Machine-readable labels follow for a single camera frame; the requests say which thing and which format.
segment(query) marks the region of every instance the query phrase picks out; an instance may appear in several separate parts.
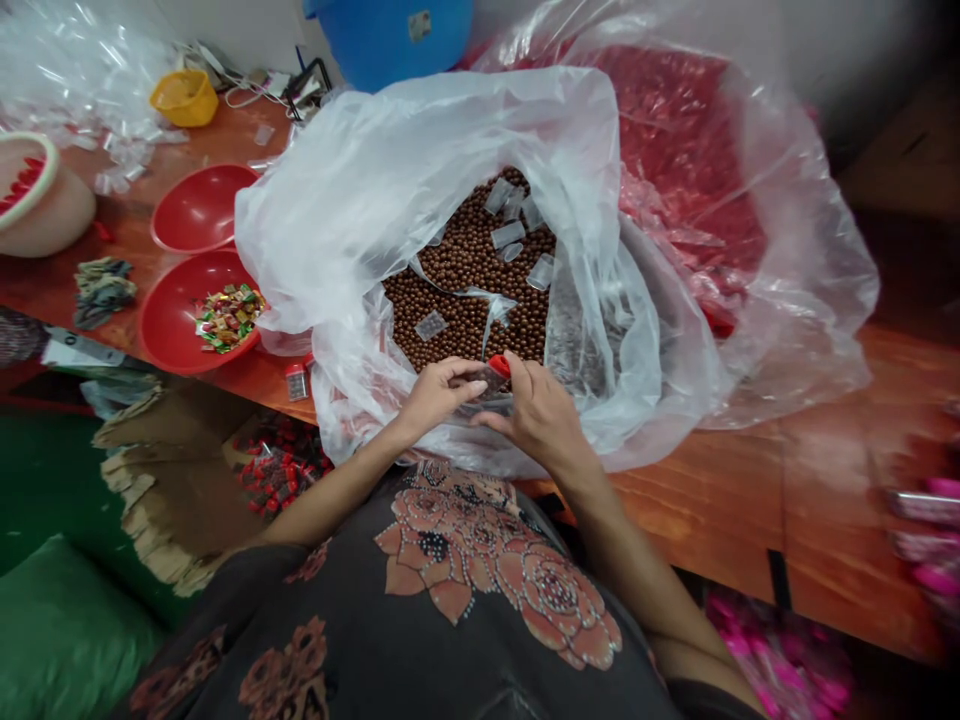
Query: wooden table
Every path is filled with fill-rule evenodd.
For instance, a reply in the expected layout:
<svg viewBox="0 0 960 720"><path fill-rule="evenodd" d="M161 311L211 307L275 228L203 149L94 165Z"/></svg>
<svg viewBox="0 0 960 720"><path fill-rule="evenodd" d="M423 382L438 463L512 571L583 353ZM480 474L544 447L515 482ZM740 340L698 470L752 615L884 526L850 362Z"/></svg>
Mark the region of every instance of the wooden table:
<svg viewBox="0 0 960 720"><path fill-rule="evenodd" d="M277 128L266 148L253 142L261 123ZM159 148L128 196L99 200L98 218L115 244L91 231L52 258L3 258L0 304L72 328L77 263L104 255L134 265L131 279L142 296L180 259L150 239L150 216L163 193L204 165L278 154L286 127L282 109L270 103L221 107L209 127L191 131L189 144ZM65 155L91 184L108 164L79 149ZM120 312L85 334L142 358L136 312ZM935 663L943 649L920 594L890 552L885 532L901 523L886 511L880 489L916 487L943 471L943 442L960 427L938 406L960 392L960 353L879 325L861 339L876 376L870 388L743 431L694 433L663 462L612 480L631 517L674 565L773 601L771 560L782 560L798 612ZM253 352L203 379L313 422L310 403L287 401L287 363Z"/></svg>

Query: floor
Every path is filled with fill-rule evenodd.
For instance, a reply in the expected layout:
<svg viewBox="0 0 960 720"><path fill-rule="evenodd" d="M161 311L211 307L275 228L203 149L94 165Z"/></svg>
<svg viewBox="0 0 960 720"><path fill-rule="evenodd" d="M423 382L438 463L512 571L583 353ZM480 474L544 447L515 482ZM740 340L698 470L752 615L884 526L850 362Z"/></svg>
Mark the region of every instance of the floor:
<svg viewBox="0 0 960 720"><path fill-rule="evenodd" d="M8 453L0 479L0 574L63 533L171 629L191 603L174 596L140 563L120 528L123 502L100 478L103 451L90 446L99 426L89 417L0 411Z"/></svg>

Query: red bowl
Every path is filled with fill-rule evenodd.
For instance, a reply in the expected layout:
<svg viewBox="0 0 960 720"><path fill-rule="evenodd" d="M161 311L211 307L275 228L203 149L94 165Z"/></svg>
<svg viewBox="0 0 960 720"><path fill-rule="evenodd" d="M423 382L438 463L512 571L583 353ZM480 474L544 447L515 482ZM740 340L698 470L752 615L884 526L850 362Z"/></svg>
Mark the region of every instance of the red bowl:
<svg viewBox="0 0 960 720"><path fill-rule="evenodd" d="M259 177L243 165L212 165L187 175L153 211L153 241L164 250L188 255L229 245L234 197Z"/></svg>
<svg viewBox="0 0 960 720"><path fill-rule="evenodd" d="M219 355L201 351L196 303L226 285L256 287L236 250L223 249L187 258L157 281L140 306L140 345L161 370L197 375L236 360L260 342L253 329L238 347Z"/></svg>

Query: person's left hand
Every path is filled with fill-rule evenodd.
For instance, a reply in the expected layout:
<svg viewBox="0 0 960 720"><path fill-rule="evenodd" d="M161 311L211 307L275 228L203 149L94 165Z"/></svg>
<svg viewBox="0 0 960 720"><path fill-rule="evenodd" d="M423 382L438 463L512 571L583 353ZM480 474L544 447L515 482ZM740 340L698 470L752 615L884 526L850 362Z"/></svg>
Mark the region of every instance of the person's left hand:
<svg viewBox="0 0 960 720"><path fill-rule="evenodd" d="M413 390L407 397L396 422L401 424L416 442L465 402L478 397L487 389L486 380L463 382L461 375L483 370L486 365L479 360L464 360L449 357L438 363L430 363L420 373Z"/></svg>

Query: blue bucket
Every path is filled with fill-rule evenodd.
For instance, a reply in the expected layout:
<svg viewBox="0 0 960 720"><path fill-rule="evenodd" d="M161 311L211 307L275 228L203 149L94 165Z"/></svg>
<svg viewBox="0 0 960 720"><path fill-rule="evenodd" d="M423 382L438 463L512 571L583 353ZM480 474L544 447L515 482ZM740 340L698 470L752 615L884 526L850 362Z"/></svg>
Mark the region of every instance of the blue bucket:
<svg viewBox="0 0 960 720"><path fill-rule="evenodd" d="M449 70L463 56L473 0L303 0L357 90Z"/></svg>

